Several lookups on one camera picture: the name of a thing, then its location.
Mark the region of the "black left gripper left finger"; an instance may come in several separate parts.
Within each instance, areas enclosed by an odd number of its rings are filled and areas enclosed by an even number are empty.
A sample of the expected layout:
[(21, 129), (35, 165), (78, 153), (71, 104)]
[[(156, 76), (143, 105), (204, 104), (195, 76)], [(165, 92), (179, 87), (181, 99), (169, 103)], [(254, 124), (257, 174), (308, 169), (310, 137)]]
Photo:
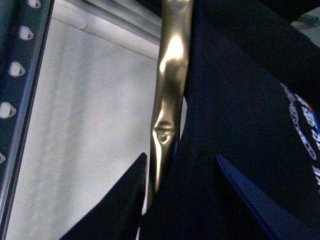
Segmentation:
[(141, 153), (103, 199), (62, 240), (135, 240), (146, 191), (147, 155)]

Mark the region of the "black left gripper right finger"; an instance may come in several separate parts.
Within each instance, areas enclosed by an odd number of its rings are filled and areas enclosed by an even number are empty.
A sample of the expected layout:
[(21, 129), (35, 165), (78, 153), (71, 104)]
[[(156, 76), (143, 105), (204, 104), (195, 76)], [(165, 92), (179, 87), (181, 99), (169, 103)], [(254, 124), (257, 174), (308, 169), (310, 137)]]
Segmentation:
[(320, 234), (298, 221), (281, 208), (251, 180), (222, 156), (217, 156), (219, 167), (263, 232), (271, 240), (318, 240)]

